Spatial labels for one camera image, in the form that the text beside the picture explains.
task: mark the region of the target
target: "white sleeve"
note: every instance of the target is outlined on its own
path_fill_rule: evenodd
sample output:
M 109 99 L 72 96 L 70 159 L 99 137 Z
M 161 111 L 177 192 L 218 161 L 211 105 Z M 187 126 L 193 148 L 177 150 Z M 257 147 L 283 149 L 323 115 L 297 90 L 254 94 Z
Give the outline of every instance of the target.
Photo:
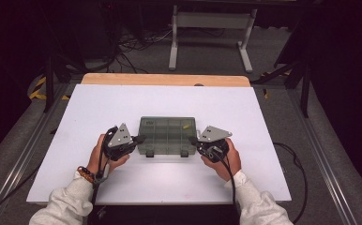
M 75 172 L 73 181 L 67 187 L 55 189 L 47 207 L 38 210 L 29 224 L 82 224 L 83 217 L 93 210 L 92 193 L 93 185 Z
M 240 204 L 240 225 L 293 224 L 284 208 L 275 203 L 272 195 L 260 192 L 246 175 L 239 171 L 234 175 L 236 199 Z M 225 184 L 231 188 L 231 180 Z

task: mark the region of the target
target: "person's right hand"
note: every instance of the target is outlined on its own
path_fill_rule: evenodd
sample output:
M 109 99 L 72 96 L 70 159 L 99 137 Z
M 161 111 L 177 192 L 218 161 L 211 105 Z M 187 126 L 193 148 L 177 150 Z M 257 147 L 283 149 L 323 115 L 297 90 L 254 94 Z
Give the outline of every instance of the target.
M 101 153 L 101 146 L 104 141 L 105 134 L 101 134 L 99 136 L 97 145 L 93 148 L 93 151 L 91 152 L 90 160 L 88 161 L 87 170 L 91 173 L 97 174 L 98 172 L 98 164 L 99 164 L 99 155 Z M 109 160 L 109 173 L 111 173 L 116 167 L 119 167 L 126 163 L 126 161 L 129 159 L 130 155 L 124 155 L 121 158 L 119 158 L 117 161 Z M 107 162 L 107 158 L 105 154 L 102 155 L 101 159 L 101 169 L 103 170 L 105 167 L 105 163 Z
M 234 143 L 231 141 L 231 139 L 226 138 L 225 141 L 228 143 L 228 146 L 230 148 L 227 156 L 224 158 L 225 163 L 231 167 L 231 173 L 232 175 L 235 175 L 238 171 L 242 169 L 242 164 L 240 162 L 240 156 L 239 152 L 234 148 Z M 204 164 L 216 171 L 216 173 L 225 181 L 229 181 L 231 179 L 231 176 L 229 175 L 227 169 L 222 164 L 222 162 L 216 162 L 213 163 L 210 161 L 207 157 L 201 156 L 201 159 L 204 161 Z

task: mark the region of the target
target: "beaded bracelet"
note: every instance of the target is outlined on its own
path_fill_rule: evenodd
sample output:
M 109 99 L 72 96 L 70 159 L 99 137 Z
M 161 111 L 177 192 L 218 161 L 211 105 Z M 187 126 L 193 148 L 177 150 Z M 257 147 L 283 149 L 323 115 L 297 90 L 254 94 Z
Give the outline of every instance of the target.
M 82 177 L 84 177 L 84 179 L 86 179 L 91 184 L 94 184 L 95 176 L 92 172 L 87 170 L 87 168 L 80 166 L 80 167 L 78 167 L 78 172 Z

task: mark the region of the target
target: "clear plastic box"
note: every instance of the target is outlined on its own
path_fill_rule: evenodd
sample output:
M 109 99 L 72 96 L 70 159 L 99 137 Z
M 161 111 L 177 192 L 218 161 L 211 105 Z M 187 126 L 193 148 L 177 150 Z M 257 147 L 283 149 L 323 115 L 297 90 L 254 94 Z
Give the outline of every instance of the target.
M 196 147 L 189 137 L 196 137 L 196 124 L 193 117 L 141 117 L 138 135 L 146 139 L 138 145 L 141 155 L 152 158 L 154 155 L 180 155 L 183 158 L 194 155 Z

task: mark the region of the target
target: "black controller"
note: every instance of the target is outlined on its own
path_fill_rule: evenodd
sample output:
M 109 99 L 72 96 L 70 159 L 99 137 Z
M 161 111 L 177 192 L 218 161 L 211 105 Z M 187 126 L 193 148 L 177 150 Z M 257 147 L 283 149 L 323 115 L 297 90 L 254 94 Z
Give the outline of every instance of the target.
M 230 149 L 225 138 L 231 136 L 231 132 L 209 126 L 200 137 L 189 137 L 189 141 L 202 156 L 218 162 L 227 156 Z
M 103 152 L 107 158 L 117 161 L 124 155 L 134 151 L 135 146 L 145 141 L 145 136 L 133 137 L 129 134 L 128 128 L 122 124 L 119 128 L 112 127 L 108 129 L 103 141 Z

